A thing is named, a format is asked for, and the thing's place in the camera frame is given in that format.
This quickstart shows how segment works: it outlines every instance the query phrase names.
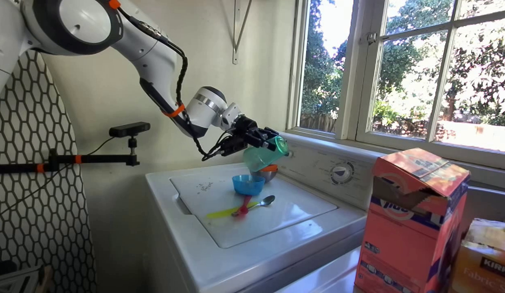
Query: green foliage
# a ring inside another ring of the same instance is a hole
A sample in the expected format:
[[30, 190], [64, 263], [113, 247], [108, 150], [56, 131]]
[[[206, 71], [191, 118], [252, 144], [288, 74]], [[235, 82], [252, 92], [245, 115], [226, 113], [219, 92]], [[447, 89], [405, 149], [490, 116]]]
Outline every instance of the green foliage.
[[333, 59], [323, 50], [319, 6], [320, 0], [310, 0], [309, 4], [302, 77], [301, 115], [309, 120], [314, 120], [314, 116], [330, 116], [332, 111], [338, 110], [341, 80], [341, 69], [333, 64]]
[[[460, 15], [475, 17], [503, 9], [505, 0], [465, 0]], [[452, 0], [406, 0], [398, 15], [387, 20], [385, 35], [446, 24], [450, 10]], [[426, 92], [434, 94], [431, 85], [437, 80], [444, 41], [444, 35], [423, 35], [384, 43], [377, 100], [384, 100], [402, 118], [418, 121], [428, 116], [433, 97]], [[457, 30], [450, 56], [441, 120], [505, 126], [505, 20]], [[382, 107], [376, 105], [374, 111], [379, 113], [374, 113], [374, 120], [382, 110], [389, 116]]]
[[392, 110], [392, 107], [382, 100], [377, 100], [372, 110], [372, 120], [385, 124], [392, 124], [398, 120], [398, 115]]

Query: colorful box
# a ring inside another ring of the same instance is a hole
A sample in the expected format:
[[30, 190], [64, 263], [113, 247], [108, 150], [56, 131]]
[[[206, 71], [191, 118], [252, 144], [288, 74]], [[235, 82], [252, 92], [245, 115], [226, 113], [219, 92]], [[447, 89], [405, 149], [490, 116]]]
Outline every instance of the colorful box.
[[505, 293], [505, 224], [475, 219], [462, 242], [449, 293]]
[[468, 173], [424, 150], [377, 159], [354, 286], [437, 292], [459, 247]]

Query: camera mount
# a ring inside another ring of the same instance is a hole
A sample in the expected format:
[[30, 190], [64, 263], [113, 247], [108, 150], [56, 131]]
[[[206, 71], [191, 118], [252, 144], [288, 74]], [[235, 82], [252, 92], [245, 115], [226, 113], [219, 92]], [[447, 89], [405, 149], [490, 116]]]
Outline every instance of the camera mount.
[[130, 149], [128, 155], [56, 155], [56, 150], [48, 152], [46, 164], [32, 164], [32, 165], [0, 165], [0, 175], [9, 173], [50, 173], [58, 172], [59, 165], [82, 165], [82, 164], [125, 164], [126, 167], [139, 165], [136, 160], [136, 136], [139, 133], [149, 131], [149, 124], [134, 123], [108, 129], [108, 137], [120, 139], [128, 137], [126, 147]]

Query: orange object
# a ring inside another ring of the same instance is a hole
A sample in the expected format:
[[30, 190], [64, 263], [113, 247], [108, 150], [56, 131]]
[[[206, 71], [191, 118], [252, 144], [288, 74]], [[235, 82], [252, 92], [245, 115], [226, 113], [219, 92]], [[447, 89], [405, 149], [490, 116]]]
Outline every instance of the orange object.
[[183, 113], [183, 110], [185, 110], [185, 107], [183, 107], [183, 105], [180, 105], [180, 107], [177, 107], [177, 110], [175, 110], [175, 111], [172, 111], [172, 113], [165, 113], [165, 116], [167, 116], [169, 120], [174, 120], [175, 116], [178, 116], [180, 113]]
[[235, 219], [244, 219], [248, 214], [250, 198], [242, 198], [240, 207], [232, 214]]
[[276, 172], [278, 172], [276, 165], [268, 165], [260, 173], [276, 173]]
[[37, 172], [37, 173], [43, 173], [43, 165], [37, 165], [37, 167], [35, 167], [35, 172]]
[[120, 2], [118, 0], [108, 0], [107, 7], [112, 10], [118, 10], [120, 9]]
[[468, 173], [420, 149], [380, 157], [356, 268], [361, 292], [439, 292], [459, 247]]

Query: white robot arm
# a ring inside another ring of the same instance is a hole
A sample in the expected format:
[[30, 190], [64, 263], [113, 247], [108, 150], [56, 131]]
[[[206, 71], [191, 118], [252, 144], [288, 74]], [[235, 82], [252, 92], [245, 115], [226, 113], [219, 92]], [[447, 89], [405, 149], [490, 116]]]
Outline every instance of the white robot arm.
[[[6, 84], [17, 56], [27, 50], [53, 56], [95, 54], [113, 48], [133, 64], [143, 92], [185, 136], [191, 137], [203, 160], [229, 155], [247, 146], [275, 150], [276, 133], [258, 129], [222, 95], [203, 87], [183, 108], [180, 85], [187, 58], [165, 37], [152, 28], [130, 2], [117, 0], [0, 0], [0, 92]], [[182, 71], [170, 98], [175, 56]], [[198, 137], [209, 126], [224, 131], [226, 137], [204, 154]]]

